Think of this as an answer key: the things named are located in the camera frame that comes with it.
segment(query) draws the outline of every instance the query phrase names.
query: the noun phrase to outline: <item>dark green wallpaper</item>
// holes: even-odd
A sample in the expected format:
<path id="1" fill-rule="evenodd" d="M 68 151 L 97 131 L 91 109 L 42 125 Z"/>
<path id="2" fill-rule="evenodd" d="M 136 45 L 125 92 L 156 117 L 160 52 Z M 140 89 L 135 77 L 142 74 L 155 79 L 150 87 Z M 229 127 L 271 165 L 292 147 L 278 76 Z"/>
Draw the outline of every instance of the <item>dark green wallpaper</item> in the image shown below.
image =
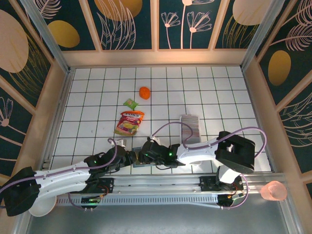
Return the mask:
<path id="1" fill-rule="evenodd" d="M 183 35 L 183 49 L 207 49 L 220 2 L 221 0 L 201 0 L 186 6 L 182 1 L 160 0 L 159 48 L 182 49 Z"/>
<path id="2" fill-rule="evenodd" d="M 118 0 L 88 3 L 103 50 L 152 48 L 150 0 L 122 0 L 122 7 Z"/>
<path id="3" fill-rule="evenodd" d="M 0 174 L 11 176 L 32 115 L 0 88 Z"/>
<path id="4" fill-rule="evenodd" d="M 312 69 L 311 12 L 312 2 L 298 0 L 260 61 L 276 104 Z"/>
<path id="5" fill-rule="evenodd" d="M 0 5 L 0 75 L 36 106 L 51 67 L 8 1 Z"/>

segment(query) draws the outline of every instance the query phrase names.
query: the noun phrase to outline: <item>chip bag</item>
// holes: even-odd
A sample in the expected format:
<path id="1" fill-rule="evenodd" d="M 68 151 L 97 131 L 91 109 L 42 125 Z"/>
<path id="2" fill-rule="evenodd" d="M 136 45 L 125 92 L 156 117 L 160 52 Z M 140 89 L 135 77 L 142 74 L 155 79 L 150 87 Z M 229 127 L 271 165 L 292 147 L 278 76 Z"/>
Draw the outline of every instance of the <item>chip bag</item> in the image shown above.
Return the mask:
<path id="1" fill-rule="evenodd" d="M 137 130 L 143 120 L 144 113 L 141 111 L 125 111 L 121 113 L 121 118 L 115 128 L 115 133 L 131 137 L 137 133 Z"/>

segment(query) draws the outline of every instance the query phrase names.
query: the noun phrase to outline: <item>green snack packet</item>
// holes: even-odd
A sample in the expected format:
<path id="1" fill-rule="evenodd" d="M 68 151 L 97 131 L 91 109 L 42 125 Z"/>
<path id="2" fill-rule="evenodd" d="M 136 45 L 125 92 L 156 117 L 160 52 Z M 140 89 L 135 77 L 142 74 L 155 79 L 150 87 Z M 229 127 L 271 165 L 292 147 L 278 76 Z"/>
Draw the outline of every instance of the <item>green snack packet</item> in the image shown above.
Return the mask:
<path id="1" fill-rule="evenodd" d="M 124 105 L 129 106 L 134 111 L 135 107 L 137 106 L 137 103 L 135 101 L 133 101 L 131 98 L 129 98 L 128 100 L 126 100 Z"/>

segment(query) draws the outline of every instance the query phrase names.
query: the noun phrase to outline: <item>cable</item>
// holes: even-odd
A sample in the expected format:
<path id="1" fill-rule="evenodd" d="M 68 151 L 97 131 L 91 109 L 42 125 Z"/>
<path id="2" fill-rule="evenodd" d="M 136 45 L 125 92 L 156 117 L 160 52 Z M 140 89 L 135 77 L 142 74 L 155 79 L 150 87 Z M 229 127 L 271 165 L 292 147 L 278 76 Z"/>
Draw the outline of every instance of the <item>cable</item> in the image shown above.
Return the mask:
<path id="1" fill-rule="evenodd" d="M 155 167 L 158 169 L 158 170 L 168 170 L 168 169 L 170 169 L 171 167 L 166 167 L 166 168 L 159 168 L 159 167 L 157 167 L 157 165 L 155 165 Z"/>
<path id="2" fill-rule="evenodd" d="M 108 166 L 109 164 L 111 164 L 115 160 L 116 155 L 117 155 L 117 144 L 116 144 L 115 140 L 112 139 L 112 138 L 108 138 L 107 141 L 109 143 L 113 142 L 114 145 L 115 145 L 115 153 L 114 153 L 112 159 L 108 163 L 105 163 L 105 164 L 103 164 L 101 166 L 95 166 L 95 167 L 76 167 L 76 168 L 71 168 L 71 169 L 67 169 L 67 170 L 63 170 L 63 171 L 59 171 L 59 172 L 54 172 L 54 173 L 51 173 L 51 174 L 46 174 L 46 176 L 40 175 L 40 176 L 32 176 L 32 177 L 28 177 L 28 178 L 24 178 L 24 179 L 19 179 L 19 180 L 13 181 L 13 182 L 3 186 L 0 189 L 0 194 L 4 190 L 6 190 L 7 188 L 12 187 L 13 185 L 16 185 L 16 184 L 21 183 L 21 182 L 25 182 L 25 181 L 29 181 L 29 180 L 33 180 L 33 179 L 42 179 L 42 178 L 45 178 L 45 177 L 57 176 L 57 175 L 60 175 L 60 174 L 66 173 L 66 172 L 74 172 L 75 170 L 93 170 L 93 169 L 99 169 L 99 168 L 102 168 L 102 167 L 106 167 L 106 166 Z"/>

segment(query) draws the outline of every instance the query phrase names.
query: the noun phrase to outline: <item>translucent pink cup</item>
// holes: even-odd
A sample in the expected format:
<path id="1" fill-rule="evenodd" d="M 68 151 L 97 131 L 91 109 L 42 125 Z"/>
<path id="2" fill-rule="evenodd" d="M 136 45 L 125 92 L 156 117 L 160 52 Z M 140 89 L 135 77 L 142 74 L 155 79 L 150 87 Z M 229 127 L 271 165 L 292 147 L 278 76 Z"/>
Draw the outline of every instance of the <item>translucent pink cup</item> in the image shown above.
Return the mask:
<path id="1" fill-rule="evenodd" d="M 271 181 L 262 187 L 260 194 L 263 199 L 269 201 L 282 201 L 287 197 L 287 189 L 282 183 Z"/>

